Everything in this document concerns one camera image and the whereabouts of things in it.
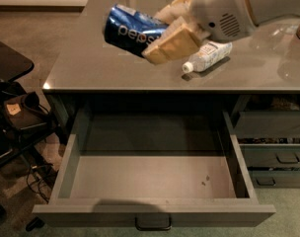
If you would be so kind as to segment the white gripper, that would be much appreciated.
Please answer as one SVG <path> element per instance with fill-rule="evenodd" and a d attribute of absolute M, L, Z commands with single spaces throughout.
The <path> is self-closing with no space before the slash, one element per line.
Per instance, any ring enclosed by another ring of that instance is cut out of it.
<path fill-rule="evenodd" d="M 189 7 L 197 22 L 183 18 Z M 215 41 L 233 41 L 256 29 L 249 0 L 173 0 L 154 17 L 170 25 L 142 52 L 152 64 L 191 56 L 209 36 Z"/>

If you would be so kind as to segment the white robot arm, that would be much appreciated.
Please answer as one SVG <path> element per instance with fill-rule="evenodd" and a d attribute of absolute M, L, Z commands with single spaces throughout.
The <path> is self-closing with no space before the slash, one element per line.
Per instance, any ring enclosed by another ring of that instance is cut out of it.
<path fill-rule="evenodd" d="M 168 27 L 142 55 L 153 64 L 178 60 L 207 39 L 240 40 L 261 25 L 292 17 L 300 17 L 300 0 L 174 0 L 155 14 Z"/>

